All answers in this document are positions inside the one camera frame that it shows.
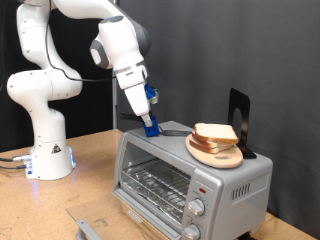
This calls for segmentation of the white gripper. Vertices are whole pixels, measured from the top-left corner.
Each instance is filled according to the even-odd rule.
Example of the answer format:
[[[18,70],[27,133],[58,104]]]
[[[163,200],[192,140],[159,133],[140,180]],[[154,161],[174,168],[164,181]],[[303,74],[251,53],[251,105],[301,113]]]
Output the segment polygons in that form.
[[[137,116],[141,116],[147,127],[153,125],[149,113],[149,103],[145,93],[146,77],[148,76],[144,65],[130,65],[115,67],[114,72],[119,87],[124,91],[127,100]]]

